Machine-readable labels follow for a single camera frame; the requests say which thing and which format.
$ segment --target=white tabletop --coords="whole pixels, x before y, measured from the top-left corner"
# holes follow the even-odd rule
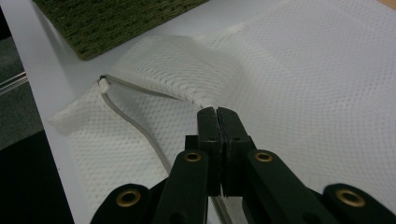
[[[148,35],[202,35],[254,17],[275,0],[210,0],[88,62],[78,59],[38,7],[27,0],[0,0],[76,223],[92,217],[72,148],[46,119],[86,91],[140,38]]]

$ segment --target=screw hole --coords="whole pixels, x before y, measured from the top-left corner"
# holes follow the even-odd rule
[[[273,157],[270,154],[266,153],[266,152],[257,153],[255,158],[258,161],[272,161],[273,160]]]
[[[358,197],[356,197],[355,195],[353,195],[353,194],[349,194],[349,193],[345,193],[344,194],[344,197],[347,199],[347,200],[350,200],[350,201],[352,201],[352,202],[357,202],[358,200],[359,200],[359,198]]]
[[[119,207],[130,207],[140,200],[140,192],[137,189],[126,189],[117,196]]]
[[[184,156],[184,159],[185,159],[186,161],[199,161],[201,158],[202,158],[202,157],[201,157],[201,154],[198,154],[198,153],[195,153],[195,152],[186,154],[186,155]]]

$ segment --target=gray floor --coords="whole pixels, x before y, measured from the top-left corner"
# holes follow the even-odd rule
[[[12,37],[0,40],[0,83],[23,71]],[[0,95],[0,150],[42,130],[28,82]]]

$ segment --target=green fabric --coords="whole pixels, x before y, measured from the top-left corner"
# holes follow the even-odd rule
[[[34,0],[82,60],[89,60],[207,0]]]

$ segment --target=white cloth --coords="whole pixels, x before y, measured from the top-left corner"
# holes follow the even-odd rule
[[[196,134],[198,109],[223,106],[309,188],[346,183],[396,212],[395,24],[396,13],[376,1],[279,1],[213,35],[143,39],[109,71],[181,101],[113,88],[110,96],[170,162],[184,135]],[[50,122],[74,143],[92,210],[116,186],[150,187],[166,176],[147,140],[106,108],[97,87]],[[238,203],[227,206],[243,223]]]

